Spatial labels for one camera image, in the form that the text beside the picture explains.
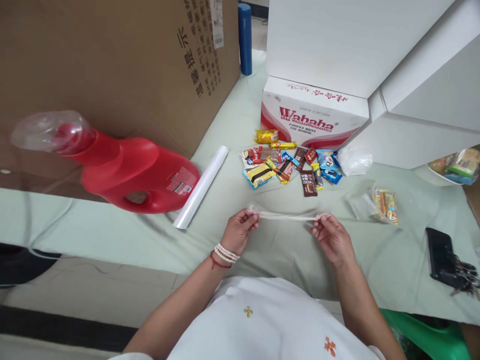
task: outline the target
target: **white shirt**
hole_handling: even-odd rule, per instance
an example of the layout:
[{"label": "white shirt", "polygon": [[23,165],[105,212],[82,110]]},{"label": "white shirt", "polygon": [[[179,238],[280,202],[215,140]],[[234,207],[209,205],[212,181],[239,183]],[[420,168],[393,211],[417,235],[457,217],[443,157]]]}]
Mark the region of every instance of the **white shirt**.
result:
[{"label": "white shirt", "polygon": [[[385,360],[298,286],[281,278],[242,276],[220,283],[168,359]],[[112,360],[151,358],[127,353]]]}]

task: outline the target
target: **wahaha box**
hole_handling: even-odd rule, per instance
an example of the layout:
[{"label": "wahaha box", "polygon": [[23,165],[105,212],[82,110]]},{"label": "wahaha box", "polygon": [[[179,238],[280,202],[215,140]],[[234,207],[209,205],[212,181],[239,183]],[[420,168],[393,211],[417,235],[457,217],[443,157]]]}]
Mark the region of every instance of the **wahaha box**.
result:
[{"label": "wahaha box", "polygon": [[338,149],[369,118],[367,99],[269,76],[261,128],[278,139],[315,149]]}]

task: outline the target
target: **red plastic bottle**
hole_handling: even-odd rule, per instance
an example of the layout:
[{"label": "red plastic bottle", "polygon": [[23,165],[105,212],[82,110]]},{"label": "red plastic bottle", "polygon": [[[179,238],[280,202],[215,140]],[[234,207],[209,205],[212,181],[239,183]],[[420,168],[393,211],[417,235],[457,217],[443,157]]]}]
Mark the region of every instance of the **red plastic bottle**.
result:
[{"label": "red plastic bottle", "polygon": [[[142,137],[114,139],[74,111],[29,116],[17,124],[11,141],[76,161],[83,166],[81,181],[87,191],[134,213],[180,209],[200,178],[193,163],[180,154]],[[127,199],[135,192],[146,193],[142,203]]]}]

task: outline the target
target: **wahaha logo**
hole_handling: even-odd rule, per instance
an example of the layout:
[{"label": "wahaha logo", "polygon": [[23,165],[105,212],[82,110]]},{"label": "wahaha logo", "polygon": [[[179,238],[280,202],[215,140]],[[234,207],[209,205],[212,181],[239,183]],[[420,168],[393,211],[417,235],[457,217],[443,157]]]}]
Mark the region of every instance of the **wahaha logo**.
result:
[{"label": "wahaha logo", "polygon": [[302,124],[314,129],[323,130],[329,133],[331,133],[332,129],[334,128],[333,125],[327,124],[323,122],[321,119],[316,121],[313,119],[309,119],[305,115],[302,115],[300,117],[299,115],[296,115],[296,113],[297,112],[295,110],[292,111],[290,109],[280,106],[280,118],[282,120],[292,121],[294,123]]}]

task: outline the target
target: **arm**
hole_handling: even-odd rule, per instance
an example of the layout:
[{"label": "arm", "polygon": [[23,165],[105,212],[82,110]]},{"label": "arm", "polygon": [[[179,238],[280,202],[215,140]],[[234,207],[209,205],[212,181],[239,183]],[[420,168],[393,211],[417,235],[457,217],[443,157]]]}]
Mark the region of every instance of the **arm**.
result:
[{"label": "arm", "polygon": [[387,360],[406,359],[375,302],[355,258],[350,235],[333,215],[314,221],[313,235],[331,262],[345,326],[365,345],[377,347]]},{"label": "arm", "polygon": [[[250,231],[259,227],[258,215],[244,209],[228,219],[221,244],[240,256],[247,245]],[[223,266],[230,263],[213,253]],[[130,340],[123,353],[144,353],[153,359],[166,359],[192,321],[204,310],[227,271],[207,257],[148,317]]]}]

